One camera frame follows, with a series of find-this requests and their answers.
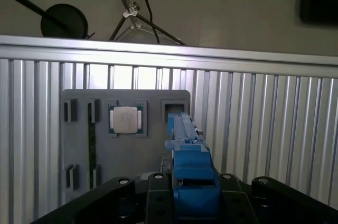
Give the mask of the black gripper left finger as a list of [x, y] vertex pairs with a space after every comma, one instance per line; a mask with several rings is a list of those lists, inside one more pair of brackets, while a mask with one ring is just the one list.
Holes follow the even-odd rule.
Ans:
[[35, 223], [174, 223], [169, 178], [151, 174], [147, 180], [117, 177], [93, 188]]

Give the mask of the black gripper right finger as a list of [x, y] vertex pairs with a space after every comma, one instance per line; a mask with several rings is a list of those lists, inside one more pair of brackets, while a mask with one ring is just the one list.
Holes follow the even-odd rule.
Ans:
[[337, 210], [273, 178], [220, 174], [223, 223], [337, 223]]

